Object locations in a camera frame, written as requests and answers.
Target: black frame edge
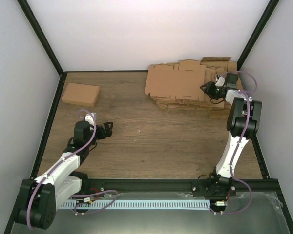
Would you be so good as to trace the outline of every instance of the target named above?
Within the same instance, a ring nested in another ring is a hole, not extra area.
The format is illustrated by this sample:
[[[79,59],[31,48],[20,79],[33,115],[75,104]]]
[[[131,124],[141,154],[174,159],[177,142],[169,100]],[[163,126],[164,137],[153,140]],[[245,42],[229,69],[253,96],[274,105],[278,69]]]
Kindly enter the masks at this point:
[[[45,147],[47,145],[47,141],[48,141],[49,134],[50,134],[51,127],[52,127],[52,124],[53,124],[53,120],[54,120],[54,116],[56,114],[56,111],[57,111],[57,108],[58,108],[58,105],[59,105],[59,102],[60,102],[60,98],[61,98],[61,94],[62,94],[62,90],[63,90],[64,84],[65,84],[66,77],[67,77],[67,72],[64,72],[60,76],[58,87],[57,87],[57,89],[55,91],[55,95],[54,95],[54,98],[53,98],[53,101],[52,101],[49,116],[48,116],[44,131],[43,131],[43,135],[42,135],[42,139],[41,139],[39,148],[38,148],[38,152],[37,152],[37,156],[36,156],[36,159],[35,159],[34,167],[33,167],[33,170],[32,170],[32,172],[30,174],[31,178],[36,178],[37,175],[38,175],[38,170],[39,170],[39,167],[40,167],[40,164],[41,164],[41,160],[42,160],[42,157],[43,157]]]
[[[262,177],[263,177],[263,179],[270,179],[269,172],[268,172],[268,169],[267,169],[267,166],[265,163],[265,159],[264,159],[262,150],[260,148],[257,136],[254,135],[254,136],[252,136],[251,139],[252,139],[252,144],[254,147],[254,151],[256,154],[258,166],[259,166],[260,172],[262,174]]]
[[[21,9],[23,10],[24,14],[26,15],[30,25],[34,29],[39,41],[41,42],[44,50],[48,54],[51,62],[53,63],[55,69],[57,70],[58,74],[62,75],[64,73],[64,71],[63,71],[58,59],[56,58],[47,38],[45,37],[40,25],[38,24],[38,21],[34,15],[33,11],[31,10],[27,0],[18,0],[18,3],[20,5]]]
[[[58,104],[59,104],[59,101],[60,101],[60,98],[61,98],[61,94],[62,94],[62,90],[63,90],[63,87],[64,87],[66,77],[67,77],[67,72],[64,72],[60,76],[58,87],[56,89],[56,92],[55,92],[55,95],[54,95],[54,98],[53,98],[53,101],[52,101],[51,109],[50,109],[48,119],[47,119],[44,131],[43,131],[43,134],[42,134],[42,139],[41,139],[41,142],[40,142],[40,145],[39,145],[39,148],[38,148],[38,152],[37,152],[37,155],[36,155],[36,158],[35,158],[34,166],[33,166],[32,172],[31,172],[31,176],[30,176],[31,178],[36,178],[37,177],[39,166],[40,166],[40,163],[41,163],[41,160],[42,160],[42,157],[43,157],[43,153],[44,153],[47,141],[48,141],[48,137],[49,137],[50,130],[51,130],[51,127],[52,127],[52,123],[53,123],[53,120],[54,120],[54,116],[55,116],[55,113],[56,113],[56,110],[58,108]],[[14,225],[14,216],[15,216],[16,212],[17,211],[16,211],[15,205],[14,205],[13,210],[11,212],[11,215],[9,217],[9,220],[8,220],[7,225],[5,227],[5,230],[4,230],[5,234],[10,234],[12,232],[12,228],[13,228],[13,225]]]
[[[289,231],[291,234],[293,234],[293,220],[291,218],[287,203],[285,202],[283,193],[278,195],[278,199],[279,201],[282,203],[283,207],[282,207],[282,211],[283,211],[283,215],[285,217],[285,221],[287,222]]]
[[[270,0],[267,4],[266,9],[264,10],[264,13],[262,14],[261,18],[259,19],[248,43],[246,44],[238,62],[237,62],[237,69],[240,70],[243,63],[245,62],[246,58],[248,57],[250,51],[252,50],[253,46],[255,45],[259,35],[263,31],[266,23],[268,22],[270,16],[272,15],[274,9],[278,5],[279,0]]]

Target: wooden surface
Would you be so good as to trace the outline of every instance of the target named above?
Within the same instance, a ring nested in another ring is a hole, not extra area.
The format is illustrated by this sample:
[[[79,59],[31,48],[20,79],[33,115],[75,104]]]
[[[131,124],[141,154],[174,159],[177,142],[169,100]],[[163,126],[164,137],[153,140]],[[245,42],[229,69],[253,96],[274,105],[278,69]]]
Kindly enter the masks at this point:
[[[95,107],[60,101],[39,174],[61,156],[73,136],[78,111],[114,122],[113,136],[98,141],[77,171],[90,178],[197,178],[212,172],[228,139],[226,120],[206,111],[161,110],[144,94],[147,73],[69,73],[69,82],[100,86]],[[239,178],[261,178],[252,143],[236,167]]]

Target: white backdrop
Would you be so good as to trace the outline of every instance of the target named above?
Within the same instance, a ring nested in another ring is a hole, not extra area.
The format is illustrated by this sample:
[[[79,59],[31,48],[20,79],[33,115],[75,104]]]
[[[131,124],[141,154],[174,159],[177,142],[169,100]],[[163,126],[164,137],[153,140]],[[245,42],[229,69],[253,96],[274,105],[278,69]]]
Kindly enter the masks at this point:
[[[293,220],[293,0],[280,1],[242,70],[257,78],[252,96],[263,102],[258,139]]]
[[[0,233],[28,179],[59,75],[15,0],[0,0]]]
[[[28,0],[65,71],[237,60],[268,0]]]

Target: flattened cardboard box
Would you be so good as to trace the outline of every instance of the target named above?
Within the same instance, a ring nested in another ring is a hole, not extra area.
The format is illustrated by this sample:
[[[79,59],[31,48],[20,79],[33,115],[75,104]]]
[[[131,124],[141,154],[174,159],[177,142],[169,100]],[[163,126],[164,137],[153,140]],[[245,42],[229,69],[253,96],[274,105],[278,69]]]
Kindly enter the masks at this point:
[[[181,61],[179,70],[174,70],[177,67],[151,65],[147,74],[145,94],[156,99],[203,101],[204,93],[200,86],[204,84],[205,71],[198,70],[199,61]]]
[[[98,98],[99,90],[99,86],[69,83],[61,100],[69,104],[94,106]]]
[[[167,62],[165,65],[163,63],[158,65],[150,66],[150,69],[156,70],[169,70],[169,71],[201,71],[204,72],[204,82],[215,81],[216,75],[222,75],[226,72],[236,71],[236,62],[230,61],[231,57],[204,57],[202,61],[199,60],[181,60],[177,62]],[[241,80],[238,80],[237,86],[242,89]],[[203,99],[193,99],[182,97],[178,99],[178,96],[169,94],[159,94],[155,92],[150,95],[152,99],[156,100],[156,104],[159,108],[165,109],[193,109],[193,107],[198,110],[207,110],[211,118],[223,118],[228,116],[228,111],[230,110],[228,103],[221,102],[219,104],[212,104],[210,97],[203,93]]]

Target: purple cable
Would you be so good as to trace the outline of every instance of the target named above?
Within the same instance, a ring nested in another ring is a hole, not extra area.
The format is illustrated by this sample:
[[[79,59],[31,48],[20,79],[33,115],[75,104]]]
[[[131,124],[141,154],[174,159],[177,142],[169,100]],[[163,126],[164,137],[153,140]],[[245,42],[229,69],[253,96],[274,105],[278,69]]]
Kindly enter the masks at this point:
[[[85,110],[85,109],[81,109],[79,112],[78,112],[78,116],[79,118],[80,117],[80,114],[81,112],[86,112],[87,114],[89,114],[92,119],[93,119],[93,122],[94,122],[94,129],[93,129],[93,134],[90,138],[90,140],[83,146],[81,147],[80,149],[76,150],[75,152],[71,153],[69,156],[66,156],[64,159],[69,159],[70,157],[72,157],[73,155],[77,154],[78,152],[80,152],[81,150],[83,150],[84,148],[86,148],[93,140],[95,134],[96,134],[96,120],[94,119],[94,116],[88,111],[88,110]],[[46,175],[47,176],[50,176],[57,168],[58,166],[60,166],[64,161],[61,160],[59,161]],[[30,223],[30,210],[31,210],[31,207],[33,205],[33,201],[34,201],[34,198],[36,196],[36,193],[38,191],[38,189],[40,188],[40,186],[42,185],[42,183],[46,180],[46,177],[42,178],[42,180],[38,183],[38,185],[35,187],[34,191],[33,191],[33,194],[31,195],[30,199],[29,199],[29,202],[28,202],[28,207],[27,207],[27,214],[26,214],[26,222],[27,222],[27,226],[29,229],[33,229],[34,227],[31,226],[31,223]]]
[[[251,75],[250,73],[245,72],[245,71],[233,71],[233,72],[226,72],[226,73],[224,73],[223,75],[226,75],[227,73],[234,73],[234,72],[247,74],[249,77],[251,77],[251,78],[254,80],[254,83],[255,83],[255,89],[252,90],[252,91],[244,91],[244,92],[246,92],[247,94],[253,94],[253,93],[256,92],[257,87],[258,87],[257,80],[256,80],[255,77],[254,77],[253,75]]]
[[[250,192],[250,200],[249,200],[248,204],[247,204],[244,208],[242,208],[241,210],[238,210],[238,211],[232,211],[232,212],[225,212],[225,213],[222,213],[223,215],[233,215],[233,214],[236,214],[236,213],[240,213],[240,212],[246,210],[246,209],[250,206],[250,204],[251,204],[251,202],[252,202],[252,200],[253,200],[253,193],[252,193],[252,190],[251,190],[250,186],[249,186],[246,182],[244,182],[244,181],[242,181],[242,180],[236,178],[236,177],[234,176],[234,174],[233,174],[233,171],[232,171],[232,164],[233,164],[234,157],[235,157],[235,155],[236,155],[236,152],[237,152],[238,149],[239,149],[239,146],[240,146],[240,143],[241,143],[241,141],[242,141],[242,138],[243,138],[243,136],[244,136],[244,134],[245,134],[245,132],[246,132],[246,130],[247,130],[247,128],[248,128],[249,121],[250,121],[250,115],[251,115],[250,101],[249,101],[249,96],[248,96],[247,92],[244,91],[244,90],[240,90],[239,92],[240,92],[240,93],[243,93],[243,94],[245,95],[245,98],[246,98],[246,104],[247,104],[247,116],[246,116],[245,127],[244,127],[244,129],[243,129],[243,131],[242,131],[242,133],[241,133],[241,136],[240,136],[240,138],[239,138],[238,144],[237,144],[236,148],[235,148],[234,151],[233,151],[233,155],[232,155],[232,158],[231,158],[231,161],[230,161],[230,173],[231,173],[232,178],[233,178],[235,181],[238,181],[238,182],[244,184],[244,185],[247,187],[247,189],[248,189],[249,192]],[[219,214],[221,214],[220,212],[215,212],[212,208],[210,208],[210,211],[212,211],[213,213],[219,213]]]
[[[82,215],[90,215],[90,214],[94,214],[94,213],[97,213],[97,212],[100,212],[102,210],[105,210],[107,207],[109,207],[110,205],[112,205],[117,197],[118,197],[118,192],[114,189],[111,189],[111,190],[106,190],[106,191],[103,191],[103,192],[99,192],[99,193],[95,193],[95,194],[88,194],[88,195],[73,195],[72,197],[90,197],[90,196],[97,196],[97,195],[100,195],[100,194],[107,194],[107,193],[115,193],[116,194],[116,197],[110,202],[108,203],[106,206],[102,207],[101,209],[98,209],[96,211],[91,211],[91,212],[86,212],[86,213],[80,213],[80,212],[77,212],[76,211],[76,208],[82,204],[87,204],[86,202],[83,202],[83,203],[78,203],[76,204],[76,206],[74,207],[74,212],[76,214],[82,214]]]

